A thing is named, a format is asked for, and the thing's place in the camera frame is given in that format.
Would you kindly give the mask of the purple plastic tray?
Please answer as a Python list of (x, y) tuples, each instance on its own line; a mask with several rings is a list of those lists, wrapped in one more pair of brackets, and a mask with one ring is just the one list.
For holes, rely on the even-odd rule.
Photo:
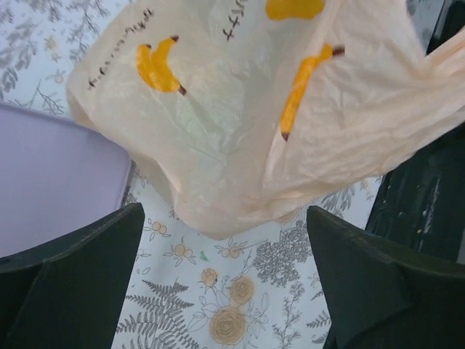
[(1, 256), (87, 226), (119, 209), (131, 159), (73, 121), (1, 104)]

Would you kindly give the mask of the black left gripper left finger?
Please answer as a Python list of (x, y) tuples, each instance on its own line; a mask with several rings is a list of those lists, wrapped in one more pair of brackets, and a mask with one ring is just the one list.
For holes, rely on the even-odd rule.
[(110, 348), (145, 212), (129, 204), (1, 258), (2, 348)]

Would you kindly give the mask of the floral patterned table mat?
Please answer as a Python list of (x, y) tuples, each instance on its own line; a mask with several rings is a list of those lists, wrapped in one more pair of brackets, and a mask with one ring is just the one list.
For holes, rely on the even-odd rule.
[[(65, 79), (122, 1), (3, 1), (1, 99), (67, 116)], [(108, 324), (111, 348), (321, 348), (331, 320), (306, 232), (305, 209), (248, 233), (214, 241), (188, 228), (139, 170), (126, 204), (145, 223), (118, 318), (91, 312), (56, 341), (56, 320), (20, 330), (14, 348), (96, 348)]]

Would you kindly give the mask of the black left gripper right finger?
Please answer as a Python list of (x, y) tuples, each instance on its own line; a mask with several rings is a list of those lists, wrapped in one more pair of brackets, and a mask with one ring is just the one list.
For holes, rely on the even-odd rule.
[(464, 266), (321, 209), (307, 232), (331, 326), (324, 348), (463, 348)]

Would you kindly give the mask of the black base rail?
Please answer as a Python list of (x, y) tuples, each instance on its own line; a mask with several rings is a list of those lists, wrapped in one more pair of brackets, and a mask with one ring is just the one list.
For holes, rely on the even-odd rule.
[(464, 263), (464, 125), (382, 180), (366, 230), (422, 254)]

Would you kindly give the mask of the orange plastic grocery bag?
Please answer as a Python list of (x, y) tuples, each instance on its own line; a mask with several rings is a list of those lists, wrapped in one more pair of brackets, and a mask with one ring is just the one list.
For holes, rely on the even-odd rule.
[(73, 117), (222, 240), (383, 175), (464, 121), (464, 32), (404, 1), (136, 1), (73, 69)]

